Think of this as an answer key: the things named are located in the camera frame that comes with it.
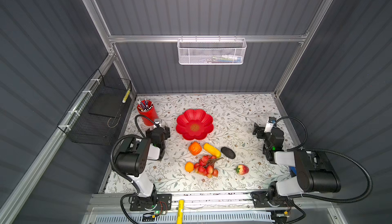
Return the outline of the orange fake bell pepper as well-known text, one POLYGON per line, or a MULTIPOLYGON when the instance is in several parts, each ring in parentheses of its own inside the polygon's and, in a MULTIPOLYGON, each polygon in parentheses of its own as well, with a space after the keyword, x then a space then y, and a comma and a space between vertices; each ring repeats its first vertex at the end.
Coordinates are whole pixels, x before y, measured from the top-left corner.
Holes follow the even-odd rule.
POLYGON ((196 156, 202 151, 202 147, 195 141, 188 147, 188 150, 192 155, 196 156))

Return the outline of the red flower-shaped fruit bowl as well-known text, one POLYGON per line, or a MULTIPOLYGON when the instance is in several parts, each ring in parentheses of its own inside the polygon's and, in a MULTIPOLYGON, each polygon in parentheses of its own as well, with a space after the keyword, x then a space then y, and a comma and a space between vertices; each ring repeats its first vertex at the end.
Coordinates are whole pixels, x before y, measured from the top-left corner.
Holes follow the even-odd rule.
POLYGON ((177 118, 176 131, 185 140, 203 140, 213 130, 213 117, 202 109, 188 109, 177 118))

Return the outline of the small fake orange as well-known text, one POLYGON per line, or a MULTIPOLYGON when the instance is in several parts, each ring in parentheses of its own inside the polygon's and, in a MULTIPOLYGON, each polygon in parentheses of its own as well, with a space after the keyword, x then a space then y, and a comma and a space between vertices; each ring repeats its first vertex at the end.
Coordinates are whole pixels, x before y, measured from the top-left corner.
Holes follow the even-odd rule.
POLYGON ((189 173, 193 172, 195 170, 195 166, 191 162, 187 162, 185 165, 185 170, 189 173))

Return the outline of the red fake peach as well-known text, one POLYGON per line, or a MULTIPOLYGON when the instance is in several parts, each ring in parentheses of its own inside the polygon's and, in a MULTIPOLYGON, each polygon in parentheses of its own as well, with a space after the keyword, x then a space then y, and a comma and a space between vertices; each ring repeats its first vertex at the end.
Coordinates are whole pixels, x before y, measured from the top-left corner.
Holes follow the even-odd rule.
POLYGON ((241 164, 236 167, 235 171, 239 175, 246 175, 249 172, 249 168, 241 164))

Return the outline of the dark fake avocado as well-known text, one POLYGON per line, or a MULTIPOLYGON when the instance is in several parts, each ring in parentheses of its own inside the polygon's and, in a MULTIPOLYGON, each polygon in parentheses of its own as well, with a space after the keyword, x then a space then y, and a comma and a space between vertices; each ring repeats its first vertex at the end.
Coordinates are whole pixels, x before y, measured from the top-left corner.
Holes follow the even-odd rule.
POLYGON ((220 151, 221 151, 222 154, 224 154, 229 159, 235 159, 236 158, 235 152, 232 149, 228 148, 228 147, 222 147, 220 151))

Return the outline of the red fake lychee bunch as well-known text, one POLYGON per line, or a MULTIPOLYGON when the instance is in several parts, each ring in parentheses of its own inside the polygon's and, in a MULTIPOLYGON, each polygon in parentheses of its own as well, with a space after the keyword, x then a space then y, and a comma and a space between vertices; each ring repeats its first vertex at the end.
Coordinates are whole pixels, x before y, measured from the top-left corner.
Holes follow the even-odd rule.
POLYGON ((194 172, 208 178, 218 177, 218 170, 214 165, 219 160, 221 158, 205 155, 194 165, 194 172))

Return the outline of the yellow fake corn cob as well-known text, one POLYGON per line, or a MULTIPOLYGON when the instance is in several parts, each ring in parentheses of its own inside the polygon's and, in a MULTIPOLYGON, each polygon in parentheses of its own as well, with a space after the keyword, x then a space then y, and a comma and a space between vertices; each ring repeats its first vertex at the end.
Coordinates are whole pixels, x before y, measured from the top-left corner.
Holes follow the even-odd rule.
POLYGON ((210 153, 211 155, 215 156, 217 159, 221 158, 221 152, 215 148, 214 146, 210 145, 209 143, 205 143, 203 146, 204 150, 210 153))

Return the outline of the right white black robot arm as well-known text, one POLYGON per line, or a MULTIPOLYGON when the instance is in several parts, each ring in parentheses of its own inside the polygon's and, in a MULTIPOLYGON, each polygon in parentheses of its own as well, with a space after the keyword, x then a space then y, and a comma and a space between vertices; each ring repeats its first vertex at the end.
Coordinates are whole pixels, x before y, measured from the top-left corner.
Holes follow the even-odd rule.
POLYGON ((265 127, 254 124, 252 132, 264 142, 262 152, 266 160, 275 165, 294 168, 293 175, 283 181, 273 181, 268 189, 261 193, 264 200, 272 207, 300 197, 313 198, 325 202, 348 204, 361 201, 373 190, 373 180, 368 171, 351 157, 328 149, 290 148, 283 150, 284 132, 276 127, 272 118, 265 127), (341 180, 333 168, 328 155, 344 158, 357 166, 366 178, 366 189, 357 197, 334 199, 319 196, 319 193, 336 193, 341 190, 341 180))

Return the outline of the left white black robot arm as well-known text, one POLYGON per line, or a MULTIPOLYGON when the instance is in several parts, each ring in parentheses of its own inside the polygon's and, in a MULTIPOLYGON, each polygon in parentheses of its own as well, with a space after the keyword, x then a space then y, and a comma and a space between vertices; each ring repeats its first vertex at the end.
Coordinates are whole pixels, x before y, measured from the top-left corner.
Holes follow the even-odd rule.
POLYGON ((145 173, 148 160, 160 161, 165 154, 165 142, 170 138, 169 127, 148 129, 147 134, 124 135, 113 145, 110 165, 114 172, 129 181, 136 189, 136 196, 153 198, 156 187, 145 173))

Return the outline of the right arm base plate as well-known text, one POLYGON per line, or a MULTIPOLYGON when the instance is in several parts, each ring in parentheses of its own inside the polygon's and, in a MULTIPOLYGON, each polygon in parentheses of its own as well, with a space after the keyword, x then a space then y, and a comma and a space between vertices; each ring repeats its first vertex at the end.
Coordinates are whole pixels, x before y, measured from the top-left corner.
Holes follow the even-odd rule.
POLYGON ((285 196, 279 196, 268 191, 254 191, 250 193, 255 208, 293 207, 291 201, 285 196))

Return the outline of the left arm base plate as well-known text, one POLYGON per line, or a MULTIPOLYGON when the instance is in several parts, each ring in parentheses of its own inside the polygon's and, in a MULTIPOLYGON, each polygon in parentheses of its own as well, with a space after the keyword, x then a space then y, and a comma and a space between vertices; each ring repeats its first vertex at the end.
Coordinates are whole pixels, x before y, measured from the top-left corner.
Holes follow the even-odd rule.
POLYGON ((171 194, 157 194, 150 197, 132 197, 130 211, 168 211, 171 210, 171 194))

